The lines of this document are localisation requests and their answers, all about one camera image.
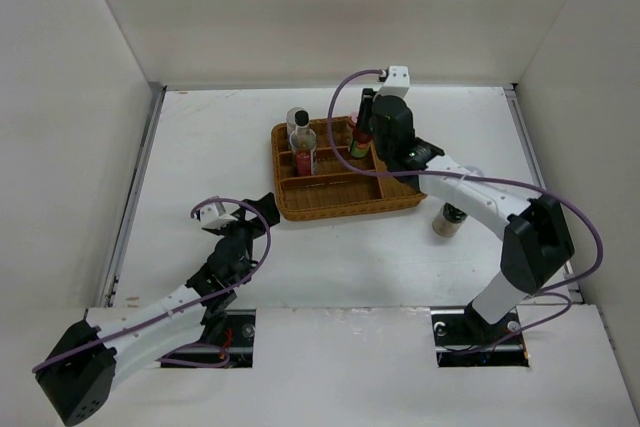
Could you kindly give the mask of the tall dark vinegar bottle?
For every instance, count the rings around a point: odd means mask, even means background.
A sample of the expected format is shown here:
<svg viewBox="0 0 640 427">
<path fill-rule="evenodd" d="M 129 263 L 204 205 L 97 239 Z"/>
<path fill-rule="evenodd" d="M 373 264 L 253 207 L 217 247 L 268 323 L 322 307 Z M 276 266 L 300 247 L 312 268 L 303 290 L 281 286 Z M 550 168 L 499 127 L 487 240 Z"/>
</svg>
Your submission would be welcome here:
<svg viewBox="0 0 640 427">
<path fill-rule="evenodd" d="M 293 164 L 298 176 L 316 174 L 317 137 L 310 125 L 309 114 L 299 110 L 294 115 L 294 129 L 289 136 Z"/>
</svg>

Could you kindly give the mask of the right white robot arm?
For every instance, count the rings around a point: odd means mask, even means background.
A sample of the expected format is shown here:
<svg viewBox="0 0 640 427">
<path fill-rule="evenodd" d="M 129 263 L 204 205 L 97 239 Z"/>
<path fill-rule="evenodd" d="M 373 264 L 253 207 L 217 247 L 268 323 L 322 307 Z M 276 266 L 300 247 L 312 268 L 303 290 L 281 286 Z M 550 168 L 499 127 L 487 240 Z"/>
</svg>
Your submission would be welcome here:
<svg viewBox="0 0 640 427">
<path fill-rule="evenodd" d="M 465 308 L 463 327 L 471 340 L 489 341 L 506 314 L 574 255 L 557 200 L 548 194 L 523 198 L 474 181 L 469 169 L 415 135 L 402 98 L 365 88 L 357 126 L 372 136 L 378 158 L 398 181 L 451 205 L 502 241 L 499 272 Z"/>
</svg>

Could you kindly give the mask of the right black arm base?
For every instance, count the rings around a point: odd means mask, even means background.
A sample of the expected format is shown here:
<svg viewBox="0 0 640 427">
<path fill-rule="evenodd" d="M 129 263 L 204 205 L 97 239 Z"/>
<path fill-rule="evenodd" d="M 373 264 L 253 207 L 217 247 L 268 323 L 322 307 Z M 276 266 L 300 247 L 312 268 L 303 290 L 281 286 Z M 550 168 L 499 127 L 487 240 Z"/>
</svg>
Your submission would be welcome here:
<svg viewBox="0 0 640 427">
<path fill-rule="evenodd" d="M 520 318 L 515 309 L 498 323 L 486 324 L 464 308 L 432 309 L 436 362 L 441 368 L 528 367 Z"/>
</svg>

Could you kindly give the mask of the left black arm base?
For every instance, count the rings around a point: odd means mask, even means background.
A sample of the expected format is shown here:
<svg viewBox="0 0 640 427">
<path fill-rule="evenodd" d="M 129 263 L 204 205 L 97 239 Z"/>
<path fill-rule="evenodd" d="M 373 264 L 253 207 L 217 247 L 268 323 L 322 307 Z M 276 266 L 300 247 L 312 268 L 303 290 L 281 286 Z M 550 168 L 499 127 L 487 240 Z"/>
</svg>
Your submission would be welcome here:
<svg viewBox="0 0 640 427">
<path fill-rule="evenodd" d="M 227 310 L 195 343 L 166 354 L 162 368 L 251 368 L 256 338 L 255 310 Z"/>
</svg>

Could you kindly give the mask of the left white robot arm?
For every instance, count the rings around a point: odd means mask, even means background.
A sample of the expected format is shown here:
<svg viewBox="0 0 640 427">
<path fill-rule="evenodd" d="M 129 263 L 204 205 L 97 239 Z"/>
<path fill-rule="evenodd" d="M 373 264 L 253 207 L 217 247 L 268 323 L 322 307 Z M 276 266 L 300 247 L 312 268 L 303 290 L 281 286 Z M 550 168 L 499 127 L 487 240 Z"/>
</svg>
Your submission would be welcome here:
<svg viewBox="0 0 640 427">
<path fill-rule="evenodd" d="M 34 367 L 35 380 L 62 423 L 76 426 L 94 415 L 112 389 L 154 363 L 171 363 L 184 346 L 214 345 L 224 334 L 227 307 L 236 290 L 264 263 L 253 243 L 269 239 L 280 221 L 274 194 L 258 200 L 211 197 L 190 212 L 202 230 L 218 236 L 213 252 L 182 285 L 157 302 L 98 325 L 72 324 L 48 357 Z"/>
</svg>

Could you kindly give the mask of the silver-lid jar with blue label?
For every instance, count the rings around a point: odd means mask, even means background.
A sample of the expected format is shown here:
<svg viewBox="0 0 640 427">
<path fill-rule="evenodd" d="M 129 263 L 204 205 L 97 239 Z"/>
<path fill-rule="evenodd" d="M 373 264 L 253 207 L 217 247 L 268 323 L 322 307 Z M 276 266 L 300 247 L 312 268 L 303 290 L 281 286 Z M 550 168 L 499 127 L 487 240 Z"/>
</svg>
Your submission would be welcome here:
<svg viewBox="0 0 640 427">
<path fill-rule="evenodd" d="M 286 114 L 286 138 L 290 139 L 291 134 L 296 129 L 296 114 L 300 111 L 303 111 L 301 107 L 291 108 Z"/>
</svg>

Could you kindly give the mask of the green red sauce bottle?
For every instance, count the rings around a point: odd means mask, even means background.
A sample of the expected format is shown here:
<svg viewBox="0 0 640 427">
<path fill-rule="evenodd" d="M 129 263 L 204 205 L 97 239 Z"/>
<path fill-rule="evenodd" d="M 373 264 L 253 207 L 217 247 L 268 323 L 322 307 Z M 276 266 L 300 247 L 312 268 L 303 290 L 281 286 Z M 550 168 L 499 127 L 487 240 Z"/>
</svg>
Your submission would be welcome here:
<svg viewBox="0 0 640 427">
<path fill-rule="evenodd" d="M 364 158 L 370 150 L 372 136 L 358 127 L 352 130 L 349 154 L 353 158 Z"/>
</svg>

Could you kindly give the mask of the black-cap small pepper bottle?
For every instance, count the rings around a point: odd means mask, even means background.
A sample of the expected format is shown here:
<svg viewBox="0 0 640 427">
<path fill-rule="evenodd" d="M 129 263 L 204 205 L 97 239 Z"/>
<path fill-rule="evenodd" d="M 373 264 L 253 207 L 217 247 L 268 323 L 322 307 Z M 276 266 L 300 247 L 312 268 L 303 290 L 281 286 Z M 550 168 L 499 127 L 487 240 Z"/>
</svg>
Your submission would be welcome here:
<svg viewBox="0 0 640 427">
<path fill-rule="evenodd" d="M 466 221 L 467 214 L 450 203 L 445 203 L 432 222 L 434 232 L 443 238 L 452 238 Z"/>
</svg>

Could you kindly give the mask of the pink-cap clear spice bottle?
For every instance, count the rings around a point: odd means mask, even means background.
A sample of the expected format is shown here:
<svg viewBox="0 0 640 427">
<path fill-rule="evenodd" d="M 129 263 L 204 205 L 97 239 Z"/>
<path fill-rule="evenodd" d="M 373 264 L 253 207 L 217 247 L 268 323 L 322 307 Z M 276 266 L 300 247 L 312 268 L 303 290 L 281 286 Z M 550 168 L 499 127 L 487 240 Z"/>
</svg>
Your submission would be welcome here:
<svg viewBox="0 0 640 427">
<path fill-rule="evenodd" d="M 350 129 L 353 129 L 357 124 L 358 114 L 356 112 L 352 112 L 347 119 L 347 125 Z"/>
</svg>

